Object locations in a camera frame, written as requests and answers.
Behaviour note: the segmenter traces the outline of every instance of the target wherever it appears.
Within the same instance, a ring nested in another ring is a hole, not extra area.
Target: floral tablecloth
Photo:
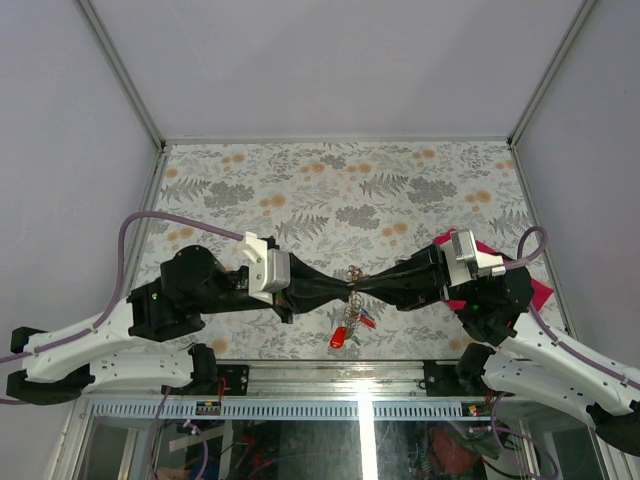
[[[478,240],[515,255],[531,224],[504,142],[174,145],[156,208],[273,235],[283,250],[341,278],[349,265],[365,274],[388,268],[452,227],[470,227]],[[154,220],[136,284],[152,281],[160,263],[191,244],[209,248],[228,269],[244,262],[233,241]],[[531,271],[549,283],[542,260]],[[228,359],[454,359],[471,341],[444,304],[397,312],[365,300],[377,328],[361,325],[340,349],[329,347],[343,314],[336,301],[293,325],[269,310],[205,317],[197,334],[147,350],[202,342]],[[562,325],[554,296],[542,314]]]

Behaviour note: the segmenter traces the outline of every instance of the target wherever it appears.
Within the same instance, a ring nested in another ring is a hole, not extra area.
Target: metal frame
[[[213,138],[177,138],[170,142],[166,142],[162,133],[159,131],[151,114],[147,110],[135,84],[133,83],[127,69],[125,68],[113,41],[107,32],[103,22],[101,21],[91,0],[73,0],[79,12],[85,20],[89,30],[94,36],[98,47],[100,48],[105,60],[116,77],[120,87],[127,97],[131,107],[138,116],[140,122],[145,128],[151,142],[158,149],[156,165],[154,171],[145,188],[144,198],[140,209],[151,210],[154,208],[160,187],[164,170],[167,164],[168,154],[171,152],[173,145],[189,145],[189,144],[216,144],[216,143],[298,143],[298,142],[344,142],[344,141],[402,141],[402,142],[419,142],[419,141],[487,141],[487,140],[505,140],[503,137],[364,137],[364,138],[233,138],[233,139],[213,139]],[[567,32],[562,39],[558,49],[556,50],[551,62],[549,63],[542,79],[538,83],[533,95],[531,96],[522,116],[517,122],[513,132],[509,135],[507,142],[511,145],[511,152],[514,162],[517,166],[518,177],[524,192],[527,207],[529,208],[534,219],[538,218],[535,205],[531,200],[530,189],[527,184],[526,177],[522,170],[522,165],[517,152],[517,145],[522,138],[527,126],[530,124],[535,112],[544,98],[549,85],[557,74],[561,65],[567,57],[568,52],[575,43],[576,38],[584,27],[585,23],[592,14],[599,0],[584,0],[580,9],[576,13]],[[135,226],[135,230],[131,237],[127,263],[125,269],[124,291],[128,291],[135,281],[137,267],[142,255],[142,250],[148,232],[148,220],[139,221]],[[570,331],[573,332],[573,325],[568,311],[568,307],[562,293],[562,288],[557,277],[557,272],[553,263],[551,254],[545,255],[545,263],[551,278],[556,286],[558,294],[558,304],[561,314]],[[416,388],[416,380],[422,377],[422,365],[420,362],[248,362],[251,367],[251,384],[249,395],[245,400],[228,400],[225,408],[233,409],[236,403],[242,402],[266,406],[267,403],[283,402],[286,400],[292,402],[311,401],[318,399],[321,402],[330,402],[338,404],[345,399],[354,399],[357,393],[362,391],[363,387],[371,392],[372,397],[378,402],[387,404],[397,404],[398,402],[411,402],[412,407],[420,408],[421,404],[432,404],[432,402],[444,399],[425,399],[424,392]],[[93,425],[93,414],[97,412],[100,405],[105,406],[108,402],[112,404],[123,405],[127,403],[128,397],[111,396],[110,398],[84,397],[79,399],[69,416],[69,420],[65,431],[62,434],[62,442],[60,450],[56,458],[56,462],[52,467],[51,478],[68,479],[75,478],[77,469],[80,465],[79,459],[82,458],[88,441],[88,433]],[[475,397],[466,397],[458,399],[446,399],[447,402],[481,402],[483,399]],[[146,396],[146,402],[158,402],[159,397]],[[506,399],[504,407],[511,404],[518,404],[518,399]],[[231,429],[231,420],[225,422],[225,427]],[[131,454],[135,442],[129,442],[131,445]],[[631,479],[636,478],[638,472],[635,471],[633,465],[627,462],[626,455],[612,449],[599,439],[596,445],[600,447],[603,462],[606,470],[612,479]],[[528,452],[526,459],[528,464],[535,468],[535,460]],[[225,453],[229,458],[224,462],[230,461],[230,451]],[[128,471],[125,464],[121,465],[121,473]]]
[[[129,480],[129,473],[131,472],[131,463],[133,462],[133,454],[135,452],[137,439],[138,430],[135,428],[128,429],[127,439],[124,443],[122,461],[120,462],[120,469],[118,470],[118,480]]]
[[[155,209],[170,152],[170,148],[164,148],[159,150],[156,154],[155,166],[147,180],[144,195],[138,210]],[[147,241],[150,221],[151,219],[149,218],[138,220],[133,227],[131,236],[129,237],[129,246],[127,249],[127,256],[125,258],[124,281],[122,282],[122,295],[128,294],[133,288],[133,283],[135,282],[135,277],[138,271],[138,265],[140,265],[140,260],[142,258],[144,244]]]
[[[566,60],[568,53],[571,51],[571,48],[575,44],[576,38],[586,25],[587,21],[591,17],[591,14],[594,11],[594,8],[599,2],[600,0],[583,0],[582,5],[580,5],[580,8],[576,12],[573,20],[571,21],[571,24],[569,25],[569,28],[565,32],[560,45],[558,45],[558,48],[553,54],[549,65],[547,65],[542,78],[533,91],[533,95],[529,99],[529,102],[527,102],[527,106],[525,107],[524,112],[522,112],[522,115],[518,119],[516,126],[509,135],[509,144],[517,145],[522,138],[522,135],[531,122],[531,119],[535,115],[538,106],[540,105],[542,99],[545,97],[549,86],[553,82],[553,79]]]
[[[109,65],[109,68],[111,68],[114,77],[127,97],[131,108],[140,120],[140,123],[142,123],[151,143],[153,143],[158,150],[162,150],[165,143],[164,137],[151,117],[151,114],[147,110],[147,107],[145,106],[138,89],[133,83],[133,80],[131,80],[131,76],[122,63],[120,55],[113,44],[113,40],[111,40],[111,36],[109,35],[109,32],[107,32],[104,23],[100,20],[100,16],[98,15],[96,8],[93,6],[93,3],[91,0],[73,0],[73,3],[76,5],[78,11],[82,15],[82,18],[86,22],[89,31],[98,45],[98,48],[102,52],[105,61]]]

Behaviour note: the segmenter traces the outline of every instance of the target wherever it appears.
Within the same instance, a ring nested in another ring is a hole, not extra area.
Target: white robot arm
[[[9,376],[7,393],[34,404],[53,404],[102,390],[174,388],[177,394],[217,392],[213,351],[195,345],[166,355],[122,352],[164,342],[204,327],[202,313],[273,309],[284,323],[324,303],[347,301],[353,290],[399,310],[449,299],[477,341],[460,360],[460,383],[510,392],[562,410],[615,447],[640,455],[640,371],[615,362],[550,329],[529,309],[531,278],[522,262],[478,252],[470,231],[452,234],[408,260],[354,284],[328,277],[281,252],[273,239],[247,234],[248,267],[227,272],[204,247],[187,247],[161,265],[160,277],[121,300],[106,321],[95,317],[57,332],[21,328],[12,351],[22,370]],[[84,338],[67,342],[85,332]],[[515,361],[511,351],[533,360]]]

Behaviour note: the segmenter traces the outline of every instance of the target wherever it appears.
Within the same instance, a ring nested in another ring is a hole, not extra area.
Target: gray wall
[[[640,3],[600,3],[519,152],[580,339],[640,367]]]
[[[100,311],[154,150],[69,0],[0,4],[0,352]],[[0,370],[5,377],[20,365]],[[69,405],[0,406],[2,478],[44,477]]]
[[[506,137],[582,0],[94,0],[167,138]]]

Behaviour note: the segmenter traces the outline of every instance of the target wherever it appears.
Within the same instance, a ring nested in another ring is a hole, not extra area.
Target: purple cable
[[[583,355],[582,353],[580,353],[579,351],[577,351],[576,349],[574,349],[573,347],[567,345],[566,343],[564,343],[562,340],[559,339],[559,337],[553,333],[553,331],[551,330],[551,328],[545,323],[545,321],[542,319],[542,317],[540,317],[540,314],[538,313],[538,311],[536,310],[536,308],[533,306],[533,304],[529,305],[529,309],[531,310],[531,315],[533,316],[533,318],[536,320],[536,323],[538,324],[538,326],[549,336],[551,337],[551,339],[560,347],[562,348],[565,352],[569,353],[570,355],[573,355],[575,358],[577,358],[578,360],[582,361],[583,363],[586,363],[587,365],[589,365],[590,367],[595,368],[596,370],[598,370],[599,372],[602,372],[606,375],[609,375],[613,378],[615,378],[616,380],[620,381],[620,382],[624,382],[625,381],[625,376],[616,372],[615,370],[611,370],[610,368],[605,367],[604,365],[600,365],[599,363],[595,362],[594,360],[591,360],[589,357]],[[631,380],[631,379],[626,379],[627,381],[627,385],[629,385],[630,387],[633,387],[637,390],[640,390],[640,383]]]
[[[7,355],[6,357],[0,358],[0,365],[3,363],[13,362],[14,360],[20,360],[21,358],[30,357],[31,354],[29,352],[16,353],[14,355]]]
[[[214,233],[216,235],[230,238],[231,240],[236,240],[238,242],[244,238],[243,235],[240,235],[238,233],[230,232],[229,230],[215,227],[213,225],[209,225],[203,222],[198,222],[196,220],[191,220],[189,218],[173,215],[171,213],[154,212],[150,210],[132,213],[127,218],[125,218],[124,222],[122,222],[122,225],[120,226],[120,231],[118,233],[118,260],[117,260],[118,271],[116,274],[116,285],[113,289],[113,293],[111,294],[111,299],[109,300],[107,307],[104,309],[104,312],[102,312],[102,315],[100,315],[98,319],[93,323],[92,326],[94,329],[98,328],[107,320],[109,315],[111,315],[111,312],[113,312],[113,309],[116,307],[116,305],[120,301],[120,292],[122,291],[122,283],[124,281],[124,250],[125,250],[124,247],[125,247],[125,236],[127,233],[127,228],[129,228],[129,225],[131,225],[134,221],[139,220],[141,218],[158,218],[160,220],[168,220],[171,222],[181,223],[183,225],[188,225],[190,227],[194,227],[199,230],[204,230],[205,232]],[[36,347],[34,348],[34,352],[35,353],[46,352],[47,350],[51,350],[52,348],[59,347],[61,345],[66,345],[68,343],[84,338],[90,333],[91,333],[91,329],[85,328],[84,330],[74,333],[73,335],[70,335],[68,337],[61,338],[60,340],[56,340],[54,342]],[[9,356],[0,358],[0,364],[12,362],[14,360],[20,360],[21,358],[26,358],[29,356],[31,356],[30,352],[22,352],[15,355],[9,355]],[[23,403],[17,404],[17,403],[6,403],[6,402],[13,402],[13,400],[0,399],[0,405],[2,404],[22,405],[23,404]]]
[[[538,248],[536,248],[533,251],[533,253],[522,258],[522,250],[524,249],[524,242],[526,242],[527,238],[529,238],[529,235],[531,235],[534,232],[540,233],[540,236],[542,237],[540,239],[540,244],[538,245]],[[507,270],[513,270],[515,268],[527,266],[528,264],[533,262],[536,258],[538,258],[540,255],[542,255],[542,252],[544,252],[544,249],[547,248],[548,244],[549,244],[549,234],[543,227],[539,227],[536,225],[528,228],[527,231],[524,232],[524,234],[522,235],[522,238],[520,239],[520,242],[518,243],[517,260],[512,260],[510,262],[505,263],[504,265],[505,268]]]
[[[244,449],[244,453],[240,457],[240,460],[238,460],[238,463],[236,463],[236,466],[235,466],[236,470],[238,469],[238,467],[240,467],[240,464],[242,463],[242,460],[244,460],[244,457],[247,456],[247,453],[249,453],[249,450],[251,450],[251,444],[248,444],[247,448]]]
[[[202,440],[202,446],[204,447],[204,458],[202,459],[202,466],[200,467],[200,472],[196,476],[195,480],[201,480],[202,475],[204,475],[204,471],[207,469],[207,462],[209,461],[209,445],[207,444],[207,439],[198,427],[196,427],[193,423],[187,422],[187,426],[191,427]]]
[[[524,475],[528,475],[531,478],[534,478],[535,480],[556,480],[560,475],[560,469],[558,468],[558,464],[553,459],[549,451],[544,447],[544,445],[534,440],[530,436],[525,435],[524,433],[520,433],[520,432],[516,432],[515,430],[510,430],[508,428],[496,426],[496,420],[497,420],[496,411],[498,409],[498,404],[500,403],[500,400],[504,398],[505,395],[506,393],[501,393],[500,395],[498,395],[498,398],[496,398],[496,401],[493,403],[493,408],[491,410],[491,430],[493,431],[493,438],[495,438],[496,443],[498,444],[498,448],[500,448],[500,451],[507,458],[507,460],[509,460],[509,462],[511,462]],[[500,432],[508,433],[509,435],[522,438],[523,440],[533,443],[538,448],[538,450],[541,451],[545,455],[545,457],[547,457],[551,462],[551,466],[553,467],[553,474],[550,477],[543,477],[542,475],[537,475],[533,472],[529,472],[525,467],[520,465],[518,463],[518,460],[507,451],[505,446],[500,441],[500,435],[498,435]]]
[[[538,246],[538,248],[536,248],[536,250],[531,255],[522,258],[522,255],[523,255],[523,252],[524,252],[524,244],[527,241],[527,238],[529,238],[529,236],[534,232],[539,232],[541,237],[542,237],[541,240],[540,240],[540,245]],[[522,238],[518,242],[518,253],[517,253],[517,258],[518,259],[507,263],[506,264],[507,270],[511,270],[513,268],[517,268],[517,266],[525,266],[528,263],[530,263],[531,261],[535,260],[542,253],[542,251],[547,247],[548,243],[549,243],[549,235],[547,234],[547,231],[544,229],[544,227],[534,226],[534,227],[531,227],[531,228],[527,229],[527,231],[524,232],[524,235],[522,235]],[[572,355],[573,357],[577,358],[581,362],[586,363],[590,367],[595,368],[599,372],[604,373],[605,375],[609,375],[609,376],[615,378],[616,380],[618,380],[620,382],[624,382],[625,381],[625,376],[624,375],[616,372],[615,370],[607,368],[604,365],[600,365],[599,363],[597,363],[594,360],[590,359],[589,357],[583,355],[582,353],[580,353],[579,351],[577,351],[573,347],[567,345],[562,340],[560,340],[559,337],[555,333],[553,333],[553,330],[542,319],[542,317],[540,316],[540,313],[538,313],[536,308],[533,306],[533,303],[529,304],[529,310],[531,311],[531,315],[535,319],[535,321],[538,324],[538,326],[540,327],[540,329],[542,331],[544,331],[544,333],[546,333],[547,336],[549,336],[551,338],[551,340],[553,340],[565,352],[569,353],[570,355]],[[627,379],[627,385],[629,385],[629,386],[631,386],[631,387],[633,387],[635,389],[640,390],[640,383],[638,383],[638,382],[636,382],[634,380]]]

